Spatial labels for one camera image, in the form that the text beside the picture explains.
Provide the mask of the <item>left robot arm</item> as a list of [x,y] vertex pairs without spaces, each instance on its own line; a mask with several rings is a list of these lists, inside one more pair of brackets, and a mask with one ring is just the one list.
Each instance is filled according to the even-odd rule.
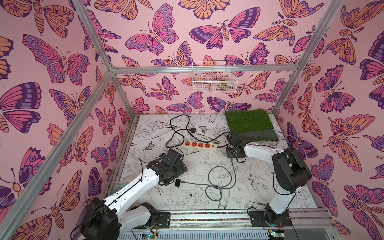
[[95,198],[85,208],[70,234],[72,240],[116,240],[120,234],[136,227],[152,228],[158,223],[158,211],[149,203],[134,207],[134,203],[152,188],[168,186],[188,168],[184,153],[170,148],[154,160],[141,164],[141,173],[114,194],[101,200]]

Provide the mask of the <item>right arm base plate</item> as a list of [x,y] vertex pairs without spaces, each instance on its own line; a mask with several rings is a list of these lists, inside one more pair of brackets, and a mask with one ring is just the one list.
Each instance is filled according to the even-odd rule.
[[272,211],[250,210],[248,215],[251,220],[252,227],[292,227],[292,221],[289,212],[286,211],[281,215],[276,215]]

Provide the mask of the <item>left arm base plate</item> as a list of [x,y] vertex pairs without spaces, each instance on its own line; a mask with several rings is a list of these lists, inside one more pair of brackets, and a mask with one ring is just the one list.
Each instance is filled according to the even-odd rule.
[[159,212],[156,215],[150,216],[148,222],[142,226],[137,226],[134,229],[169,229],[171,223],[170,212]]

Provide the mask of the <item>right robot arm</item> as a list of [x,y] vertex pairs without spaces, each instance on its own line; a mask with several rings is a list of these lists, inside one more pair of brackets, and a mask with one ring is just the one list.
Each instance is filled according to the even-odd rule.
[[312,174],[298,150],[293,147],[277,149],[264,145],[252,145],[250,141],[241,140],[236,133],[226,134],[226,153],[230,159],[245,157],[256,158],[273,165],[273,183],[275,194],[266,205],[265,219],[269,225],[288,212],[289,205],[297,191],[312,178]]

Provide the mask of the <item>small black mp3 player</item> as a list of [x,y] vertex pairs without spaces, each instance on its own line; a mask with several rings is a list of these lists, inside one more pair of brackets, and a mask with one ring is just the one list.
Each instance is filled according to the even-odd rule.
[[180,185],[181,185],[181,180],[176,179],[176,180],[175,180],[175,187],[179,188]]

